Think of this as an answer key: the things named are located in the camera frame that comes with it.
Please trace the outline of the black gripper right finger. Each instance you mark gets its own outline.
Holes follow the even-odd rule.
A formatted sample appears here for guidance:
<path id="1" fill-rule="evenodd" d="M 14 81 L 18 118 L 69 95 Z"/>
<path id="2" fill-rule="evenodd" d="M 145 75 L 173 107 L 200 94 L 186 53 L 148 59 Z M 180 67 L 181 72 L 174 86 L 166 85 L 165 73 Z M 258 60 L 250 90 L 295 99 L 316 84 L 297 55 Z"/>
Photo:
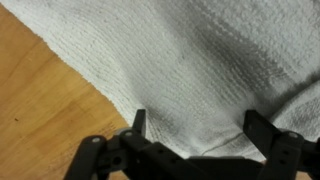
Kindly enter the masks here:
<path id="1" fill-rule="evenodd" d="M 295 180 L 298 171 L 320 180 L 319 141 L 280 130 L 256 110 L 245 112 L 243 132 L 266 158 L 258 180 Z"/>

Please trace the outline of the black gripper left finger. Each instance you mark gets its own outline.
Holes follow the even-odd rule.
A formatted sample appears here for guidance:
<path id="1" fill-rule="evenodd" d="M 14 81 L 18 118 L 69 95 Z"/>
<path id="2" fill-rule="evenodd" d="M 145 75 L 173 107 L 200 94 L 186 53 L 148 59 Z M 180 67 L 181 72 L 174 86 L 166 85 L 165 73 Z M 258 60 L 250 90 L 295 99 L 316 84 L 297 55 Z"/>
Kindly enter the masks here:
<path id="1" fill-rule="evenodd" d="M 207 174 L 159 142 L 145 138 L 146 111 L 136 112 L 130 128 L 110 140 L 101 135 L 84 138 L 63 180 L 108 180 L 122 171 L 130 180 L 207 180 Z"/>

